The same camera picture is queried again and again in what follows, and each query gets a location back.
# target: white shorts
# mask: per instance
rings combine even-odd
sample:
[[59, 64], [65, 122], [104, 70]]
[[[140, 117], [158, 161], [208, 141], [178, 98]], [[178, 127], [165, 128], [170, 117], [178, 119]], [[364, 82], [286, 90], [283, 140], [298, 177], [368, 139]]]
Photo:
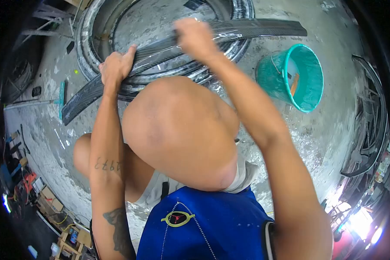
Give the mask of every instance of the white shorts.
[[[239, 193], [240, 191], [247, 188], [257, 177], [259, 167], [255, 164], [251, 164], [244, 159], [244, 157], [238, 153], [237, 159], [237, 174], [235, 175], [234, 181], [231, 185], [223, 190], [222, 192], [228, 193]], [[141, 195], [135, 204], [141, 207], [153, 207], [158, 204], [162, 196], [163, 183], [168, 182], [169, 193], [182, 188], [183, 185], [176, 180], [167, 177], [165, 174], [155, 170], [152, 178], [149, 181], [145, 191]]]

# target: orange tool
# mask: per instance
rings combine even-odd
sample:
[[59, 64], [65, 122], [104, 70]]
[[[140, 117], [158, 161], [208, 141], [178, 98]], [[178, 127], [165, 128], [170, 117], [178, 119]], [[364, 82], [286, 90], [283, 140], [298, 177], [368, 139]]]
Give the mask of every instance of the orange tool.
[[296, 73], [295, 78], [293, 79], [292, 86], [290, 87], [290, 93], [292, 94], [292, 96], [295, 95], [295, 91], [298, 86], [298, 81], [299, 81], [299, 74]]

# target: blue jersey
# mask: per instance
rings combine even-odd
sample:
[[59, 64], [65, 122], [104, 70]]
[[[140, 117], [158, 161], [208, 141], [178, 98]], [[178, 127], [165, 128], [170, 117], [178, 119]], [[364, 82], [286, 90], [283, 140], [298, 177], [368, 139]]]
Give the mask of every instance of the blue jersey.
[[149, 215], [137, 259], [270, 259], [268, 217], [250, 188], [238, 194], [188, 187]]

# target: bucket handle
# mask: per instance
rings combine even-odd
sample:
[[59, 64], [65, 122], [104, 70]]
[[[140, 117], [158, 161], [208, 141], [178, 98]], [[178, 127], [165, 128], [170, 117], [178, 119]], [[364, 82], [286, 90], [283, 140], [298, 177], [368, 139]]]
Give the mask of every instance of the bucket handle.
[[271, 55], [270, 55], [270, 59], [271, 59], [271, 62], [272, 62], [272, 64], [273, 64], [273, 66], [276, 68], [277, 73], [281, 74], [281, 72], [279, 71], [279, 69], [276, 67], [275, 62], [273, 61], [273, 53], [275, 53], [275, 52], [279, 52], [279, 51], [272, 51], [272, 52], [271, 52]]

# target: wrist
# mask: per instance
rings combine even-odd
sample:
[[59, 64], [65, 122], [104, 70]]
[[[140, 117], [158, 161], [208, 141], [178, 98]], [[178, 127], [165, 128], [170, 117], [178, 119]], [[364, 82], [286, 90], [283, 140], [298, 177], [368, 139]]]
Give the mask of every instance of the wrist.
[[205, 58], [202, 60], [202, 63], [204, 65], [210, 66], [211, 63], [216, 62], [217, 60], [221, 60], [223, 58], [228, 59], [223, 52], [217, 51], [209, 55], [206, 55]]
[[113, 80], [104, 84], [103, 96], [117, 98], [117, 93], [120, 89], [121, 81]]

